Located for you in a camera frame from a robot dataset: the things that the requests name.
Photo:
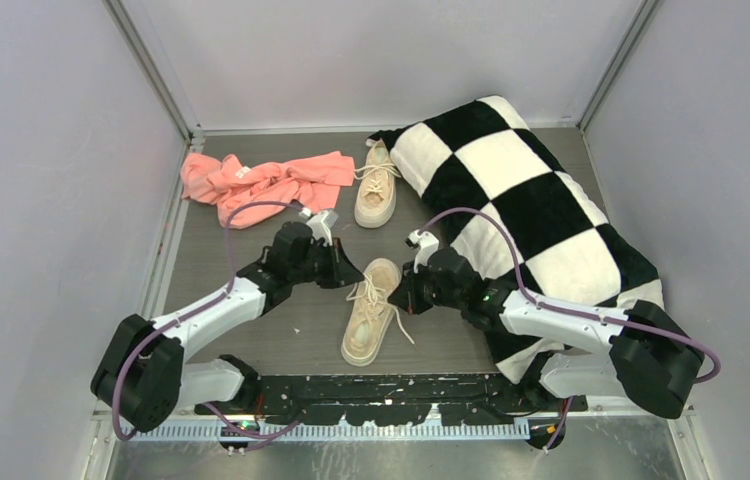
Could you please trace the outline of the beige sneaker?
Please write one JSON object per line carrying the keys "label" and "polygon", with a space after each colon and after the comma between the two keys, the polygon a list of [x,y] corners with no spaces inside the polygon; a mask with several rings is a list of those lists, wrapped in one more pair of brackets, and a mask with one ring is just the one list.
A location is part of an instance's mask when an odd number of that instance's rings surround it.
{"label": "beige sneaker", "polygon": [[400,281],[401,271],[393,261],[376,258],[364,269],[363,280],[347,295],[346,300],[353,305],[340,351],[350,365],[365,367],[376,359],[393,321],[409,343],[417,347],[402,323],[399,309],[388,302]]}
{"label": "beige sneaker", "polygon": [[396,208],[396,183],[401,173],[382,140],[370,146],[365,164],[354,176],[359,181],[354,207],[357,224],[367,229],[384,226]]}

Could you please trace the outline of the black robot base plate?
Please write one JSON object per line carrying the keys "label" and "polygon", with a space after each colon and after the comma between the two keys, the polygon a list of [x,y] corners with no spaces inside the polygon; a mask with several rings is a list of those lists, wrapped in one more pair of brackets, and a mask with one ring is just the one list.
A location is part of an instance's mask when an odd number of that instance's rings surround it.
{"label": "black robot base plate", "polygon": [[276,425],[419,425],[437,412],[446,426],[469,426],[559,414],[563,401],[500,374],[266,375],[213,406]]}

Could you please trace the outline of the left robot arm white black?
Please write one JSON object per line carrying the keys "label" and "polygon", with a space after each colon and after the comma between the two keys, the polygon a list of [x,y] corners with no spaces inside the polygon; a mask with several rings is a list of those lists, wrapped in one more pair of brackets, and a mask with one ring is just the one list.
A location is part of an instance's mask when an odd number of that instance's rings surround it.
{"label": "left robot arm white black", "polygon": [[92,376],[91,393],[111,407],[117,422],[127,421],[138,432],[157,428],[176,410],[206,402],[247,413],[258,398],[251,367],[231,355],[200,364],[191,358],[270,312],[297,285],[339,289],[363,279],[339,239],[287,222],[256,261],[215,292],[151,320],[138,314],[124,318]]}

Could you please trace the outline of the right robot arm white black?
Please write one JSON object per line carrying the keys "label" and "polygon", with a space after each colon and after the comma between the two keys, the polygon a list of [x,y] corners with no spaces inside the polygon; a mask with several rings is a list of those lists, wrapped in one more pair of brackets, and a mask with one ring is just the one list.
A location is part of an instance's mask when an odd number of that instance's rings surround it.
{"label": "right robot arm white black", "polygon": [[677,419],[704,362],[702,350],[651,302],[591,307],[523,292],[513,281],[482,278],[452,248],[406,263],[388,301],[410,315],[452,308],[481,331],[560,344],[538,353],[541,367],[522,376],[523,400],[540,411],[560,398],[608,396]]}

